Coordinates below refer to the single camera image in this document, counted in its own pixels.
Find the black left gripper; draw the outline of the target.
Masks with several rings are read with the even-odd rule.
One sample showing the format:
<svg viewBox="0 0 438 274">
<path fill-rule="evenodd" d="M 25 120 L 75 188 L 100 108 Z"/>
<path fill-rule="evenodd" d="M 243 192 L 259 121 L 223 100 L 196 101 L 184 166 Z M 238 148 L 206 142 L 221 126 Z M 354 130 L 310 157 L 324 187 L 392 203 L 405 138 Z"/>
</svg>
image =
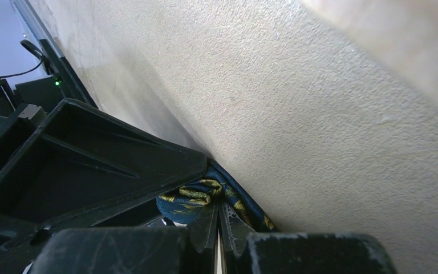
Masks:
<svg viewBox="0 0 438 274">
<path fill-rule="evenodd" d="M 16 91 L 0 80 L 0 254 L 34 223 L 149 201 L 205 173 L 202 152 L 63 98 L 53 77 Z"/>
</svg>

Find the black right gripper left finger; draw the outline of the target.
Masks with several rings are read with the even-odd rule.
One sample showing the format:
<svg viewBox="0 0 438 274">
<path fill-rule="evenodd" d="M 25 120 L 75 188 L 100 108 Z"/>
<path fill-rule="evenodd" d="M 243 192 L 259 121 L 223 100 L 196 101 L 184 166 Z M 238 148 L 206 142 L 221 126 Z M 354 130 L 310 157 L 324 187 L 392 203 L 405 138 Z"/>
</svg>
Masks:
<svg viewBox="0 0 438 274">
<path fill-rule="evenodd" d="M 29 273 L 214 273 L 218 204 L 186 227 L 65 229 Z"/>
</svg>

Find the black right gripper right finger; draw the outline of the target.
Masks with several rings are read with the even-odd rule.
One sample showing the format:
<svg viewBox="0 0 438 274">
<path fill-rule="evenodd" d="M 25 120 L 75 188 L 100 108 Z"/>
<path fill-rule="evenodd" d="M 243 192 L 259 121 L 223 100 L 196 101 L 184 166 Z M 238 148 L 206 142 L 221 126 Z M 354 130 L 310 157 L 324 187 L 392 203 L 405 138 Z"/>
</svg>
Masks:
<svg viewBox="0 0 438 274">
<path fill-rule="evenodd" d="M 396 273 L 386 249 L 362 233 L 254 231 L 227 204 L 218 208 L 226 273 Z"/>
</svg>

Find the blue floral tie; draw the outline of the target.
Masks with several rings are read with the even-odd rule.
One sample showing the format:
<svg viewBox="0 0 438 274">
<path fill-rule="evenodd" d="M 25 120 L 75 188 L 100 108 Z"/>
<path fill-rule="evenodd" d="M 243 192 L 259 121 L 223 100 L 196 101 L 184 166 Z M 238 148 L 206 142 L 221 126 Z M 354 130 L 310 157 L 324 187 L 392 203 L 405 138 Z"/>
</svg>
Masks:
<svg viewBox="0 0 438 274">
<path fill-rule="evenodd" d="M 188 225 L 202 209 L 215 202 L 232 207 L 242 221 L 257 232 L 277 232 L 266 212 L 222 166 L 208 159 L 204 176 L 156 198 L 160 213 L 167 219 Z"/>
</svg>

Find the wooden compartment tray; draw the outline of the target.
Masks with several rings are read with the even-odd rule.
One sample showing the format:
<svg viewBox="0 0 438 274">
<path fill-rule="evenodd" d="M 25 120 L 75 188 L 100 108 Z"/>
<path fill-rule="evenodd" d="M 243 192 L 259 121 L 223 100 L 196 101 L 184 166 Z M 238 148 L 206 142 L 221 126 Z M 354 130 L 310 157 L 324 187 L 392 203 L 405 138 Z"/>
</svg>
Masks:
<svg viewBox="0 0 438 274">
<path fill-rule="evenodd" d="M 438 105 L 438 1 L 303 1 Z"/>
</svg>

